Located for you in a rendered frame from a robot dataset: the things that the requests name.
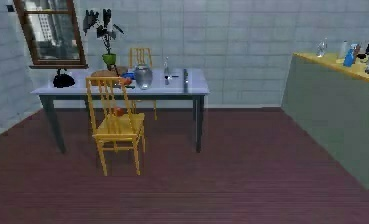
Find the silver grey vase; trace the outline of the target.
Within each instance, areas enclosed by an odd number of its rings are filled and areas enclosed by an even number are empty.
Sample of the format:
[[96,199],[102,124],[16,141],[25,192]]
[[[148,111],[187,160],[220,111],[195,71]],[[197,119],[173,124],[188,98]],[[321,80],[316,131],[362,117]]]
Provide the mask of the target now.
[[135,67],[134,77],[137,86],[142,90],[146,90],[152,84],[153,73],[151,68],[146,64],[139,64]]

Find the pale blue dining table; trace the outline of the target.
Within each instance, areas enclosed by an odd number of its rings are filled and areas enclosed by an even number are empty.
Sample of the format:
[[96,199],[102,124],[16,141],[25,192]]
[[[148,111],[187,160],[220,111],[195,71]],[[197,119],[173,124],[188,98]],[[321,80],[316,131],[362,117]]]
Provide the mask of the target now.
[[[203,112],[204,100],[210,93],[204,72],[197,68],[188,68],[188,93],[183,91],[183,69],[175,69],[173,78],[168,85],[165,84],[165,78],[161,69],[153,70],[153,80],[151,87],[142,90],[139,87],[128,90],[130,100],[191,100],[193,102],[193,113],[196,121],[196,151],[201,152],[202,131],[203,131]],[[66,152],[64,139],[60,131],[59,122],[54,108],[55,100],[82,100],[85,102],[85,108],[89,109],[85,79],[90,75],[88,71],[75,70],[72,77],[75,84],[72,87],[55,88],[49,81],[44,86],[36,88],[32,94],[39,96],[46,118],[54,135],[57,148],[61,153]]]

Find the clear glass bottle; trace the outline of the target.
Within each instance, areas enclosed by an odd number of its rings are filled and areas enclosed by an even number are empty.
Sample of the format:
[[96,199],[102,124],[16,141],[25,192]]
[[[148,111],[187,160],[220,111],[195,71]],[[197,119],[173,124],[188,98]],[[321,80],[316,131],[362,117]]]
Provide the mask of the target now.
[[317,51],[316,56],[317,57],[323,57],[326,53],[327,49],[327,39],[324,38],[318,45],[317,45]]
[[164,60],[164,78],[165,78],[165,84],[168,85],[170,82],[170,69],[169,69],[169,57],[166,56]]

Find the yellow wooden chair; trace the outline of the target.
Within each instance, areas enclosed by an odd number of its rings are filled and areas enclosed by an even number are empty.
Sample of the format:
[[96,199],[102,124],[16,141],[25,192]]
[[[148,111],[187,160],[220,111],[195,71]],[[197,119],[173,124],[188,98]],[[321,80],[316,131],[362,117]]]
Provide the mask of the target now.
[[129,61],[130,68],[134,68],[139,64],[145,64],[152,67],[151,49],[146,47],[133,47],[129,49]]
[[[146,139],[144,113],[135,113],[128,98],[126,87],[122,83],[122,77],[87,77],[86,90],[89,106],[92,137],[95,140],[97,154],[100,159],[103,174],[108,175],[106,152],[132,151],[136,174],[141,174],[139,146],[142,152],[146,152]],[[97,81],[97,86],[92,86],[91,81]],[[103,120],[96,122],[93,106],[94,89],[97,88],[98,97],[103,109]],[[123,116],[116,116],[114,108],[124,110]]]

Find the dark house plant green pot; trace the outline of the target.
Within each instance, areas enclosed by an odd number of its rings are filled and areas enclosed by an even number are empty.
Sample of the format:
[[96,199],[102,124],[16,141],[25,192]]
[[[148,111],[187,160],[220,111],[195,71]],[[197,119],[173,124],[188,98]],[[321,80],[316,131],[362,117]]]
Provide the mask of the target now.
[[94,10],[86,10],[83,19],[83,32],[87,34],[90,28],[96,29],[96,37],[103,41],[106,52],[102,55],[103,62],[108,68],[116,66],[116,54],[111,51],[111,40],[115,40],[116,32],[121,34],[124,31],[116,24],[109,28],[112,18],[110,9],[103,9],[102,13]]

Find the black kettle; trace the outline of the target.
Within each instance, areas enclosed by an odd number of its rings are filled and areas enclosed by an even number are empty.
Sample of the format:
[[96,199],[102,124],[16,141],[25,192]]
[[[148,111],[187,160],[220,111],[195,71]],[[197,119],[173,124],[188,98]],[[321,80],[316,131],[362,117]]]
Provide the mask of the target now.
[[75,84],[75,80],[72,76],[62,73],[61,68],[59,68],[56,72],[56,75],[53,79],[53,86],[55,88],[66,88],[71,87]]

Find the green counter with yellow top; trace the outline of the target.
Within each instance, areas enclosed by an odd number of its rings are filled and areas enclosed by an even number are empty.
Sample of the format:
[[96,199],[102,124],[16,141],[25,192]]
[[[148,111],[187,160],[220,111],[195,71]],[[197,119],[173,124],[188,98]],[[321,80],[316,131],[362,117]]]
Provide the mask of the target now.
[[369,74],[334,53],[292,55],[282,109],[369,189]]

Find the brown framed window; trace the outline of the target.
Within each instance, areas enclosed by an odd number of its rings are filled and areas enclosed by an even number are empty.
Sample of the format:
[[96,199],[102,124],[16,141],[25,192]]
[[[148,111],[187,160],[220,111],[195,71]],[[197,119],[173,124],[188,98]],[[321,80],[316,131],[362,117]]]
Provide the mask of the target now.
[[88,67],[74,0],[13,0],[33,69]]

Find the white paper roll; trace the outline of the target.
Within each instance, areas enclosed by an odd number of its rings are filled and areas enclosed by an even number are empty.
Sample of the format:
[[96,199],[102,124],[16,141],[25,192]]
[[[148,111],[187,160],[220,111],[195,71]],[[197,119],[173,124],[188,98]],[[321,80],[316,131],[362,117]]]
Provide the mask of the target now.
[[341,44],[340,50],[339,50],[339,53],[338,53],[338,58],[339,59],[343,59],[346,56],[347,51],[348,51],[348,46],[349,46],[349,43],[347,41],[344,41]]

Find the blue spray bottle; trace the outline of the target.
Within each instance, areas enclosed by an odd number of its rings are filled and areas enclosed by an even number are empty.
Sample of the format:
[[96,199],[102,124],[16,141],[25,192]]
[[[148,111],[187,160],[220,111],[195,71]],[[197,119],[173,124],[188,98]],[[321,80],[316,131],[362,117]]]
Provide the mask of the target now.
[[355,50],[357,49],[358,45],[357,44],[351,44],[350,45],[350,48],[344,58],[344,61],[343,61],[343,65],[345,67],[351,67],[353,62],[354,62],[354,59],[355,59],[355,56],[354,56],[354,52]]

